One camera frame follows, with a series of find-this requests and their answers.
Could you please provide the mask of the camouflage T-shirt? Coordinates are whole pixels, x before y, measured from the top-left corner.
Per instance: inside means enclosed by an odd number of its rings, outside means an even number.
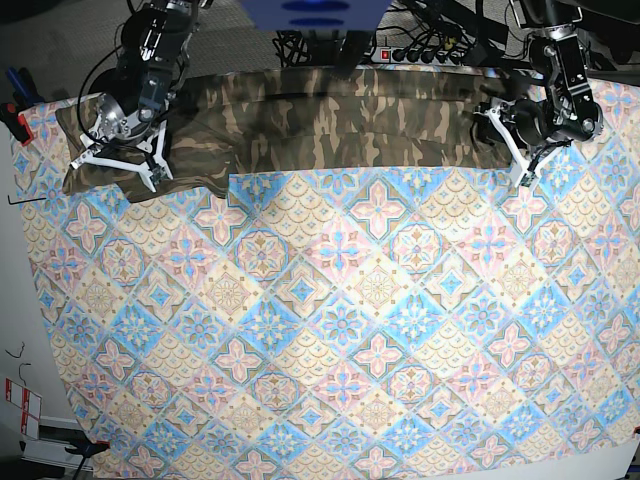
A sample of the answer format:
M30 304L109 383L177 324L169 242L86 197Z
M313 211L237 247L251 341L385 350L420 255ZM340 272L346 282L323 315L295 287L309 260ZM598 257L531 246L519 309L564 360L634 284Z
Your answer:
M187 80L168 113L172 178L155 191L140 177L84 165L66 195L114 184L132 203L204 187L224 197L233 173L354 167L502 169L512 160L485 143L475 108L504 95L498 78L454 72L293 68Z

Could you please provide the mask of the black hex key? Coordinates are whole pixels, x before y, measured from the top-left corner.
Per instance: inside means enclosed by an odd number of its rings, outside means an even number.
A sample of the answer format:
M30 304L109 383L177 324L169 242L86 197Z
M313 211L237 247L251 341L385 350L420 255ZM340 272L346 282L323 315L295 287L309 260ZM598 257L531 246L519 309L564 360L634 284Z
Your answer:
M47 199L46 196L36 196L36 197L28 197L28 198L12 198L10 195L7 195L7 202L11 206L15 205L23 205L28 203L45 201Z

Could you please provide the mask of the black orange clamp upper left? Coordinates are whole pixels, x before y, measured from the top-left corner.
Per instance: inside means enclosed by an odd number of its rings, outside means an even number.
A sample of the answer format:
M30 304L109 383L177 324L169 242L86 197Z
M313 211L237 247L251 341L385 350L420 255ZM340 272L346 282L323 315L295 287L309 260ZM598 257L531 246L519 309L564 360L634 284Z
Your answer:
M1 104L1 121L22 146L27 146L33 140L33 133L22 111L36 103L37 89L26 68L10 67L6 76L14 89L13 101Z

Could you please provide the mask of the white power strip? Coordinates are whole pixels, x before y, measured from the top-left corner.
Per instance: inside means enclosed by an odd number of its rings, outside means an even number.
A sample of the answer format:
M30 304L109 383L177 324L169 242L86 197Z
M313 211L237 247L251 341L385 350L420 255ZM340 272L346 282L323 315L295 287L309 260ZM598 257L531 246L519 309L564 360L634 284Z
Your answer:
M459 66L462 56L456 50L383 46L372 51L370 62L383 65Z

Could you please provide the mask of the patterned tile tablecloth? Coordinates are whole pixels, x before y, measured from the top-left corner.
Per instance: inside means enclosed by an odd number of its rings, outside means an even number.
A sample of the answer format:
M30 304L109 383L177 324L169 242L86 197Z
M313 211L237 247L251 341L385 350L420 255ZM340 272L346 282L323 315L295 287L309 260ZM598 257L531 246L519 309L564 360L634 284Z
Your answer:
M639 91L535 189L501 170L239 174L67 196L73 105L12 143L39 308L106 478L409 479L639 430Z

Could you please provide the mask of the red white label card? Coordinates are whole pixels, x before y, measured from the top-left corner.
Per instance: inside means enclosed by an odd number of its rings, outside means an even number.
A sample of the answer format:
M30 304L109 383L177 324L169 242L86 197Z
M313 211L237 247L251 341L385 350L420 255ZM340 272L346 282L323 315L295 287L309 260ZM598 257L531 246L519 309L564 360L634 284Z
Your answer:
M29 439L39 438L42 397L6 377L2 382L1 422Z

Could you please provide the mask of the blue black clamp lower left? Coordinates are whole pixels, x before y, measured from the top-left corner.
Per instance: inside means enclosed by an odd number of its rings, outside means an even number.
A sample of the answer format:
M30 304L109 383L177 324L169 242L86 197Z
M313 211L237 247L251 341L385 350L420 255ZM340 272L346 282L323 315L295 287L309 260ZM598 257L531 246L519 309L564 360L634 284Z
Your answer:
M41 426L42 459L72 469L89 468L91 459L110 449L110 442L90 440L82 430Z

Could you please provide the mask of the black centre post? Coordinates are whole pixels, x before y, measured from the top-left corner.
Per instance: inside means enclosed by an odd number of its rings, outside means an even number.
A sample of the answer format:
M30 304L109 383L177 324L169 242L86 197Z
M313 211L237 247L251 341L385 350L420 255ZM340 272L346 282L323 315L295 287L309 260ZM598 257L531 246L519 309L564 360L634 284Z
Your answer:
M332 76L347 79L368 51L373 31L349 30L338 50Z

